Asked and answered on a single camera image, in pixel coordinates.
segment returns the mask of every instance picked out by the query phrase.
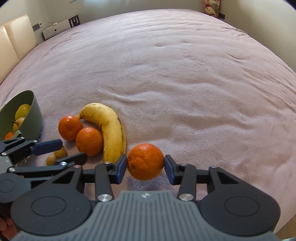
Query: wooden floor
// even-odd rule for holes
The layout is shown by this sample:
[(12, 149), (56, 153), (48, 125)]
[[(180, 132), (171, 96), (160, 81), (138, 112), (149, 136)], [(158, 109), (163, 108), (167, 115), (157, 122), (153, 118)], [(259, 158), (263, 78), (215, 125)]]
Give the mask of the wooden floor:
[(296, 237), (296, 215), (276, 235), (282, 240)]

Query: green basket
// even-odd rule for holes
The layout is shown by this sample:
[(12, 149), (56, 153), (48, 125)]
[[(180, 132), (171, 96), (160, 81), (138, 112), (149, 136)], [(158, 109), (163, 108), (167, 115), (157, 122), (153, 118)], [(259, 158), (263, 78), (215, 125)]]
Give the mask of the green basket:
[(0, 140), (4, 140), (8, 132), (12, 132), (12, 120), (22, 104), (29, 104), (31, 108), (12, 138), (24, 137), (26, 140), (39, 140), (42, 132), (42, 115), (35, 95), (30, 90), (19, 93), (0, 111)]

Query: plush toy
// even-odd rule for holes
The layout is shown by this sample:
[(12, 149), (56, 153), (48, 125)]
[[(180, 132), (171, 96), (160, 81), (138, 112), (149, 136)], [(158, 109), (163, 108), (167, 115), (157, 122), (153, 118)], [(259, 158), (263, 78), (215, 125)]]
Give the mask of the plush toy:
[(205, 12), (208, 15), (219, 17), (220, 0), (205, 0)]

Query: white drawer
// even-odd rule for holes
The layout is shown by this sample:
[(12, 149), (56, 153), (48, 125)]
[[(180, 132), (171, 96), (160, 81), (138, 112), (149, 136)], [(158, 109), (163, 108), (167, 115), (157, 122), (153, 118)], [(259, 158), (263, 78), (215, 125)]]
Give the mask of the white drawer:
[(71, 26), (70, 26), (69, 20), (67, 19), (62, 22), (59, 22), (57, 25), (54, 25), (54, 26), (51, 26), (51, 27), (45, 29), (43, 31), (43, 35), (46, 40), (46, 39), (49, 39), (50, 37), (52, 37), (60, 32), (63, 32), (69, 28), (71, 28)]

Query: wall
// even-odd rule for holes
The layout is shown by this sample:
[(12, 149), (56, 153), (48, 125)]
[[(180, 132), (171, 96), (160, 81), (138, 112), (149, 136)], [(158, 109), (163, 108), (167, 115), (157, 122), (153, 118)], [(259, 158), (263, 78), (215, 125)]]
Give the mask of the wall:
[(125, 12), (147, 9), (182, 8), (203, 11), (203, 0), (45, 0), (52, 22), (60, 22), (76, 14), (81, 23)]
[(296, 11), (283, 0), (222, 0), (225, 21), (273, 51), (296, 72)]
[(9, 0), (0, 8), (0, 25), (27, 14), (32, 26), (42, 22), (43, 27), (35, 31), (38, 43), (43, 42), (41, 32), (50, 26), (44, 0)]

